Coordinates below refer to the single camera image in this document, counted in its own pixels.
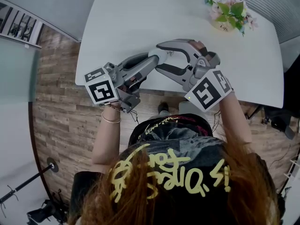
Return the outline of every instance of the black stand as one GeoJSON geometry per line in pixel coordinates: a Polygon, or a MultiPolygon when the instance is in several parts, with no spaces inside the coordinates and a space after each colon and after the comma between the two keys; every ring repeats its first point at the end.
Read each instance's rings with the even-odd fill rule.
{"type": "Polygon", "coordinates": [[[25,187],[26,185],[28,185],[29,183],[31,183],[34,179],[38,178],[40,175],[42,175],[43,173],[47,172],[49,169],[52,170],[52,172],[57,173],[58,172],[58,166],[56,164],[56,162],[54,161],[53,158],[49,157],[47,159],[47,164],[48,166],[46,168],[44,168],[42,171],[38,172],[36,175],[34,175],[33,177],[29,178],[27,181],[25,181],[24,183],[22,183],[21,185],[17,186],[15,189],[12,189],[9,185],[8,187],[11,189],[11,191],[9,193],[7,193],[6,195],[4,195],[2,198],[0,198],[0,206],[1,206],[1,210],[3,212],[4,217],[5,213],[3,211],[2,206],[5,208],[4,202],[11,198],[12,196],[16,196],[15,193],[19,190],[21,190],[23,187],[25,187]]]}
{"type": "Polygon", "coordinates": [[[255,116],[260,110],[262,110],[263,105],[258,105],[258,107],[254,110],[254,112],[248,116],[248,114],[245,114],[246,119],[250,120],[253,116],[255,116]]]}

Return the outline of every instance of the person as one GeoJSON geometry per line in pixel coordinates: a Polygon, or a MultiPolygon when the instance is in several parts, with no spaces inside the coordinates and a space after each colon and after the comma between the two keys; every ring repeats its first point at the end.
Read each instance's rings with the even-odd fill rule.
{"type": "Polygon", "coordinates": [[[266,162],[249,149],[251,130],[234,91],[219,102],[225,141],[191,103],[180,103],[178,115],[161,103],[119,155],[119,107],[102,113],[92,171],[74,177],[68,224],[280,224],[284,204],[266,162]]]}

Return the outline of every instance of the black shoe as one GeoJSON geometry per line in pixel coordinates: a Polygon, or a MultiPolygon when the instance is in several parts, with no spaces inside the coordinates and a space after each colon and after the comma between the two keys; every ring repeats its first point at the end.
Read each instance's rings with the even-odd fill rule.
{"type": "Polygon", "coordinates": [[[158,114],[160,114],[161,111],[169,111],[169,106],[166,102],[161,102],[159,105],[158,105],[158,114]]]}

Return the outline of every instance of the glass wall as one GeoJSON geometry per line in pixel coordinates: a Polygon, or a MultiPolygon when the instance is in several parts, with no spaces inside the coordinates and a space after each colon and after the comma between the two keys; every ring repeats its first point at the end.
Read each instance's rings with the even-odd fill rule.
{"type": "Polygon", "coordinates": [[[0,36],[0,104],[35,99],[40,49],[0,36]]]}
{"type": "Polygon", "coordinates": [[[15,39],[36,44],[32,35],[40,30],[40,21],[0,2],[0,33],[15,39]]]}

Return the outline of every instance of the bracelet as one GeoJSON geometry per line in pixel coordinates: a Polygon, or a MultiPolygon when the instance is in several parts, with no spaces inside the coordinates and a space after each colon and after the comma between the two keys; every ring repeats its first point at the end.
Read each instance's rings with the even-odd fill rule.
{"type": "Polygon", "coordinates": [[[108,104],[107,106],[111,107],[114,110],[117,110],[118,112],[124,112],[123,109],[119,109],[119,108],[117,108],[117,107],[115,107],[115,106],[113,106],[111,104],[108,104]]]}
{"type": "Polygon", "coordinates": [[[107,122],[109,122],[109,123],[120,123],[120,122],[122,121],[122,119],[121,119],[121,118],[120,118],[120,120],[119,120],[119,121],[117,121],[117,122],[110,121],[110,120],[106,119],[105,117],[103,117],[103,112],[101,113],[101,117],[103,118],[103,120],[104,120],[104,121],[107,121],[107,122]]]}

